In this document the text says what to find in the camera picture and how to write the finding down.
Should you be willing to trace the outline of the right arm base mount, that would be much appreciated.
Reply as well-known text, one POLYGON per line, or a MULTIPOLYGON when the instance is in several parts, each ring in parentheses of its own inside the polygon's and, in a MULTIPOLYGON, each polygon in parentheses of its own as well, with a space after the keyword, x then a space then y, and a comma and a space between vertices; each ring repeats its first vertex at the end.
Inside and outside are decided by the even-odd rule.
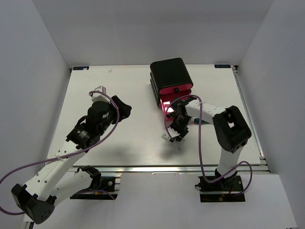
POLYGON ((195 188, 199 191, 201 203, 245 202, 245 196, 242 193, 244 186, 240 176, 225 183, 222 181, 208 183, 203 177, 198 177, 198 181, 195 188))

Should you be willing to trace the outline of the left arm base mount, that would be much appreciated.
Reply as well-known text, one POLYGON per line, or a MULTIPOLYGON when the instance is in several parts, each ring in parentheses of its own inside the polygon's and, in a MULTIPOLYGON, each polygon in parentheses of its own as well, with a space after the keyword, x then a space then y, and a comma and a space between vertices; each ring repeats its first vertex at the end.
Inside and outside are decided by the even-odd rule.
POLYGON ((116 176, 102 175, 92 166, 80 167, 78 172, 87 172, 93 180, 90 186, 72 195, 70 199, 78 200, 115 200, 120 190, 121 178, 116 176))

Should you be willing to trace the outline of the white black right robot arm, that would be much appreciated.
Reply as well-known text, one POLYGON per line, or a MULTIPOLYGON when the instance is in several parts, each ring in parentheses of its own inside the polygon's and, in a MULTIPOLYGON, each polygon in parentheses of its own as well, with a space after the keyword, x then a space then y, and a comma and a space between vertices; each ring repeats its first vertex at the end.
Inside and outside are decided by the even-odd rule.
POLYGON ((251 138, 251 130, 239 108, 232 105, 228 108, 213 106, 191 96, 177 100, 172 105, 173 112, 167 115, 173 122, 166 128, 163 138, 167 141, 180 142, 188 134, 188 124, 192 118, 213 125, 221 155, 215 170, 215 177, 209 180, 202 168, 202 175, 207 183, 215 183, 220 190, 227 190, 236 176, 240 153, 251 138))

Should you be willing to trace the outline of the large green handled screwdriver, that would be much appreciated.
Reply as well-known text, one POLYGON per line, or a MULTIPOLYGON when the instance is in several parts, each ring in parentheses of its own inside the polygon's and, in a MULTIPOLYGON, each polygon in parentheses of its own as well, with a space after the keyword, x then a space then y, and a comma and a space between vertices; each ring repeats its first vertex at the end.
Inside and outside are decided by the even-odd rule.
POLYGON ((201 123, 202 125, 209 125, 209 124, 210 124, 209 122, 204 121, 204 120, 201 120, 201 119, 199 119, 199 118, 195 118, 195 119, 193 120, 193 123, 194 123, 195 125, 199 125, 200 123, 201 123))

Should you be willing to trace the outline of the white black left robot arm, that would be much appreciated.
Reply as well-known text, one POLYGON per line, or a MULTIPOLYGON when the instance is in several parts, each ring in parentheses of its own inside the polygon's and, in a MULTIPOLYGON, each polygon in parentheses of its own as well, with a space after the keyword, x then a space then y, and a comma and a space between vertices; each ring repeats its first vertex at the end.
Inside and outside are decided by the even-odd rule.
POLYGON ((76 174, 61 182, 72 166, 101 140, 110 125, 117 124, 131 114, 132 107, 117 96, 100 95, 92 98, 87 114, 69 132, 54 158, 25 184, 16 184, 11 193, 17 206, 35 224, 45 222, 55 207, 82 190, 98 190, 101 173, 92 166, 84 166, 76 174))

